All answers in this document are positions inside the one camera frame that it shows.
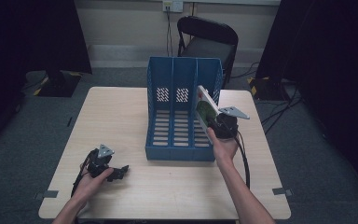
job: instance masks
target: wooden table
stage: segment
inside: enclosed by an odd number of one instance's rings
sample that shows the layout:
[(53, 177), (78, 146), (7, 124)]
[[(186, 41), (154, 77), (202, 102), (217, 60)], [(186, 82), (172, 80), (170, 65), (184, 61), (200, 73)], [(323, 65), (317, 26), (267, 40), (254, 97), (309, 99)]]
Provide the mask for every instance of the wooden table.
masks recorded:
[[(239, 119), (251, 172), (251, 191), (275, 219), (291, 216), (269, 145), (248, 91), (221, 91), (219, 106), (236, 106), (250, 119)], [(110, 166), (129, 165), (124, 179), (106, 182), (79, 214), (103, 219), (238, 219), (215, 162), (148, 161), (146, 88), (94, 87), (80, 111), (45, 198), (42, 218), (55, 218), (69, 200), (79, 164), (100, 144), (116, 153)], [(235, 166), (245, 177), (241, 154)]]

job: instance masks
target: gray carpet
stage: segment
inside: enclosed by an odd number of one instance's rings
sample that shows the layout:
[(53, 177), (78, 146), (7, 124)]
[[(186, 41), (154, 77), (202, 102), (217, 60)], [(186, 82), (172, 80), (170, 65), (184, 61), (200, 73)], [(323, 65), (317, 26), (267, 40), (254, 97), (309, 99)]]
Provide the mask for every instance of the gray carpet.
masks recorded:
[[(247, 69), (235, 68), (233, 76)], [(27, 75), (38, 82), (43, 72)], [(95, 68), (83, 76), (72, 98), (35, 97), (24, 91), (21, 110), (0, 133), (0, 223), (50, 223), (38, 216), (34, 195), (48, 188), (77, 115), (93, 86), (146, 87), (145, 68)], [(246, 77), (227, 89), (249, 90)], [(289, 95), (294, 86), (288, 85)], [(260, 118), (284, 108), (281, 102), (257, 102)], [(265, 130), (273, 123), (265, 123)], [(358, 223), (358, 176), (324, 139), (319, 121), (305, 104), (288, 109), (267, 134), (292, 216), (278, 223)]]

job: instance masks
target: power outlet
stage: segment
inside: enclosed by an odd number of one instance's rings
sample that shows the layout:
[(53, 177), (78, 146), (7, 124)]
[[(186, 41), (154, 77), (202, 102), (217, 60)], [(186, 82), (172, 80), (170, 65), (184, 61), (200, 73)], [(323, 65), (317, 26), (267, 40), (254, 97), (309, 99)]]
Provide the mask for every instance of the power outlet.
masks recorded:
[(173, 2), (172, 1), (162, 1), (162, 11), (172, 11)]
[(162, 1), (162, 11), (183, 12), (183, 1)]

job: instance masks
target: white wall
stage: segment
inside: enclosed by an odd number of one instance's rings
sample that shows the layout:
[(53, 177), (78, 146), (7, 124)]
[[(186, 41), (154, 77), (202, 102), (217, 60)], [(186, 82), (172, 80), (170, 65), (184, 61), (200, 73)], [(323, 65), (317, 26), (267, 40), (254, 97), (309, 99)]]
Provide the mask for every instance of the white wall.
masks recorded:
[[(167, 56), (168, 19), (161, 1), (81, 0), (76, 6), (94, 66), (108, 61), (144, 66), (150, 56)], [(171, 13), (173, 56), (179, 39), (176, 22), (193, 13), (226, 23), (237, 32), (240, 42), (236, 66), (258, 62), (277, 10), (277, 4), (184, 3), (183, 13)]]

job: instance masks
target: black curtain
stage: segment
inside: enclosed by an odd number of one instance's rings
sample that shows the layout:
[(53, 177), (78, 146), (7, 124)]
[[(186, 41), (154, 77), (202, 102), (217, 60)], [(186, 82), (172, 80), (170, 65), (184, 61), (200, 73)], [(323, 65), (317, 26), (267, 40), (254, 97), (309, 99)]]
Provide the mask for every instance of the black curtain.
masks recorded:
[(0, 119), (26, 73), (49, 68), (91, 74), (74, 1), (0, 1)]
[(358, 1), (282, 0), (258, 70), (297, 82), (358, 173)]

